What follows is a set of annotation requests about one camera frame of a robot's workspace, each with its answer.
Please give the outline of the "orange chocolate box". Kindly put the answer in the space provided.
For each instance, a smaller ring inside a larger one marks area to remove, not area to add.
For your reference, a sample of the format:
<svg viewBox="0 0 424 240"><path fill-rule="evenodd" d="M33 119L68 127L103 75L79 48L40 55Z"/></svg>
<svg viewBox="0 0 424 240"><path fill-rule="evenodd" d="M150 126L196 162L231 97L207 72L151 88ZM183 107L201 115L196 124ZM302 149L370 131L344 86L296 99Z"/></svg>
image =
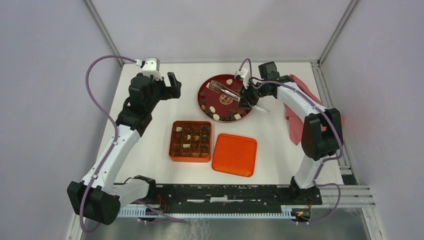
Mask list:
<svg viewBox="0 0 424 240"><path fill-rule="evenodd" d="M208 135L209 140L202 140L202 135ZM173 162L208 163L212 158L213 128L209 121L177 120L172 124L168 155Z"/></svg>

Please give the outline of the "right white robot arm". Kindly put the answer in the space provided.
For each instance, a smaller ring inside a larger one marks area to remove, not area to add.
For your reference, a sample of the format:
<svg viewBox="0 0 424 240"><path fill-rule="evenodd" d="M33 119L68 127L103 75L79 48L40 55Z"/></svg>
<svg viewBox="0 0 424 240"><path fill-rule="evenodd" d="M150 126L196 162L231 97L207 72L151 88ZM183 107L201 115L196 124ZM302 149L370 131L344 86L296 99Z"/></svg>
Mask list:
<svg viewBox="0 0 424 240"><path fill-rule="evenodd" d="M238 107L254 108L260 98L272 96L287 105L302 123L301 147L304 157L292 177L289 199L302 204L309 198L308 189L318 187L317 178L328 161L343 156L342 115L336 108L324 105L307 95L290 75L281 76L275 62L258 67L260 77L251 75L250 68L242 65L234 73L242 81Z"/></svg>

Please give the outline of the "metal tongs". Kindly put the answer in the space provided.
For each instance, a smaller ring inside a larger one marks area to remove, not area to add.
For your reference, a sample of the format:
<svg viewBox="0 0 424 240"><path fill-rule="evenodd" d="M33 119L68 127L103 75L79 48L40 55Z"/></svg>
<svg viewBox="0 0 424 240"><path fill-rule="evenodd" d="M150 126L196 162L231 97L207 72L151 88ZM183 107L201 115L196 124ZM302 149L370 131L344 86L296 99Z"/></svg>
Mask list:
<svg viewBox="0 0 424 240"><path fill-rule="evenodd" d="M255 105L254 100L249 99L249 97L253 97L254 95L248 93L244 85L242 85L239 91L234 91L226 87L222 83L216 80L212 80L210 83L206 85L206 87L210 89L211 91L214 91L216 93L219 93L221 95L234 99L236 102L238 102L237 107L240 109L254 109L254 110L267 113L267 114L271 112L268 109Z"/></svg>

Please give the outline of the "round red tray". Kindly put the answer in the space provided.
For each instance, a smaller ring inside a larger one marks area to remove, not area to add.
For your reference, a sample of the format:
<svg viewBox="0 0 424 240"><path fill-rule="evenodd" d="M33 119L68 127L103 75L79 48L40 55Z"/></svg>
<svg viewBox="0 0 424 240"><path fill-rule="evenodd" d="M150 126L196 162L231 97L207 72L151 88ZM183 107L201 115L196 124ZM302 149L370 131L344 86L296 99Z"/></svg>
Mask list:
<svg viewBox="0 0 424 240"><path fill-rule="evenodd" d="M227 85L226 80L232 79L232 84ZM242 81L237 80L231 74L215 75L206 80L198 90L197 102L201 111L210 119L221 123L233 123L245 118L252 110L238 108L238 102L234 99L214 92L207 88L212 80L225 85L227 88L238 92L243 86ZM215 113L210 111L210 106L215 108Z"/></svg>

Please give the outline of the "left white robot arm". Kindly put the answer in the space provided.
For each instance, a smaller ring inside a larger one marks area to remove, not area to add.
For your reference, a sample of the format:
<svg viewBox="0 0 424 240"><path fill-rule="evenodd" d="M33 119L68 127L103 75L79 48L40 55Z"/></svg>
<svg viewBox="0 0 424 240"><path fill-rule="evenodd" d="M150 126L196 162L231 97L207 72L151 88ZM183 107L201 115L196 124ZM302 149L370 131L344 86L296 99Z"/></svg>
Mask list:
<svg viewBox="0 0 424 240"><path fill-rule="evenodd" d="M145 204L156 200L156 182L152 178L137 175L128 183L117 186L114 183L130 151L152 121L155 106L159 101L181 96L181 82L173 72L168 72L167 76L169 86L163 79L155 80L145 73L138 73L131 79L129 96L113 121L115 133L106 149L81 181L72 181L67 187L75 214L110 225L127 205L137 200Z"/></svg>

